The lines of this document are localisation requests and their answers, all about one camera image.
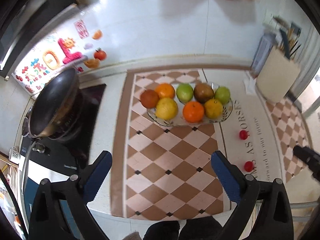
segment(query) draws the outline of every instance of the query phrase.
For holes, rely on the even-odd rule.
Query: silver screw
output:
[[[70,176],[70,180],[71,181],[75,181],[77,179],[78,179],[78,175],[77,174],[73,174],[73,175]]]
[[[276,178],[276,183],[281,185],[282,184],[282,179]]]
[[[40,183],[41,183],[42,185],[44,185],[44,184],[47,184],[48,181],[49,181],[48,179],[43,179],[43,180],[40,181]]]
[[[249,181],[253,181],[254,177],[253,177],[251,174],[247,174],[247,175],[245,176],[245,179],[246,179],[246,180],[249,180]]]

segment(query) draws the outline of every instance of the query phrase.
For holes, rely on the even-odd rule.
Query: green apple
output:
[[[219,87],[214,93],[214,98],[225,105],[230,100],[230,90],[227,87]]]
[[[177,98],[182,103],[187,103],[193,98],[193,88],[189,84],[180,84],[176,90]]]

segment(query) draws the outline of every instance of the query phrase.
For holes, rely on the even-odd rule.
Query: glass plate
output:
[[[189,83],[192,88],[195,88],[196,83]],[[208,85],[210,85],[212,87],[212,89],[214,90],[214,92],[218,89],[219,85],[216,83],[212,83],[212,82],[208,82]],[[179,84],[172,84],[172,86],[174,87],[174,89],[176,90],[177,87],[179,86]],[[187,122],[182,115],[182,110],[184,107],[184,103],[181,103],[177,96],[174,97],[174,101],[177,102],[178,105],[178,114],[176,115],[175,118],[171,119],[171,120],[163,120],[161,118],[156,117],[156,109],[152,108],[152,109],[148,109],[148,115],[151,117],[151,119],[158,123],[159,125],[162,126],[190,126],[190,125],[201,125],[201,124],[207,124],[207,123],[215,123],[215,122],[223,122],[226,119],[228,119],[228,117],[230,116],[232,110],[233,110],[233,105],[232,105],[232,100],[230,98],[230,101],[223,106],[223,111],[222,111],[222,115],[216,119],[209,119],[206,116],[203,117],[202,121],[199,123],[189,123]]]

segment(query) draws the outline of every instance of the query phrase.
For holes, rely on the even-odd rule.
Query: lemon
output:
[[[171,98],[161,98],[156,105],[156,117],[170,120],[178,114],[178,105]]]
[[[217,99],[210,99],[204,103],[204,113],[209,119],[218,118],[223,111],[223,106]]]

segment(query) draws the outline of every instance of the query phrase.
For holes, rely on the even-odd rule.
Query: red small ball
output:
[[[248,162],[246,162],[246,163],[244,164],[244,170],[245,170],[246,172],[251,172],[251,171],[253,170],[253,168],[254,168],[254,164],[253,164],[253,162],[251,162],[251,161],[248,161]]]
[[[249,136],[249,133],[246,130],[241,130],[239,133],[239,137],[241,140],[246,140]]]

